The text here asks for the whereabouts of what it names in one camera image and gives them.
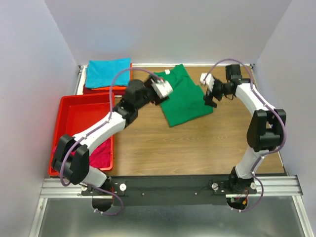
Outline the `green t-shirt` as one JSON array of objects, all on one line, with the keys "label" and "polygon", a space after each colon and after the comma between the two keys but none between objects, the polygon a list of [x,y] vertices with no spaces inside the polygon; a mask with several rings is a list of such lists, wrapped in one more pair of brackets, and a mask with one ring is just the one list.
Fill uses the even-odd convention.
[{"label": "green t-shirt", "polygon": [[170,127],[213,113],[213,108],[204,104],[201,87],[193,82],[182,64],[175,66],[169,73],[164,71],[155,74],[169,82],[173,89],[169,99],[161,103]]}]

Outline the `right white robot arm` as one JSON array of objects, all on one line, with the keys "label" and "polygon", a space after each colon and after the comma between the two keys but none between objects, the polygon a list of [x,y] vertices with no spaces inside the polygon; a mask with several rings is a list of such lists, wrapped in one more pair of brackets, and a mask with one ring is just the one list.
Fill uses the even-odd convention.
[{"label": "right white robot arm", "polygon": [[286,112],[275,108],[262,97],[253,83],[253,76],[244,78],[241,75],[239,64],[227,65],[225,74],[226,82],[221,82],[208,72],[201,76],[200,83],[207,87],[203,97],[206,105],[216,108],[216,101],[223,97],[236,97],[252,115],[246,134],[248,147],[226,182],[226,188],[237,194],[251,186],[264,158],[284,145]]}]

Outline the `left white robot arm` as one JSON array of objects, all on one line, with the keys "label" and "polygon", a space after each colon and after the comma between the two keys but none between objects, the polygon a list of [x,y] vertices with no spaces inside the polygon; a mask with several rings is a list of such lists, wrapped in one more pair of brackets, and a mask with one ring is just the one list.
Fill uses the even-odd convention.
[{"label": "left white robot arm", "polygon": [[104,141],[132,124],[142,107],[166,101],[172,91],[169,82],[163,79],[132,80],[121,100],[110,107],[105,117],[74,136],[61,136],[51,166],[59,172],[62,185],[84,183],[92,186],[97,194],[106,194],[110,178],[90,165],[90,155]]}]

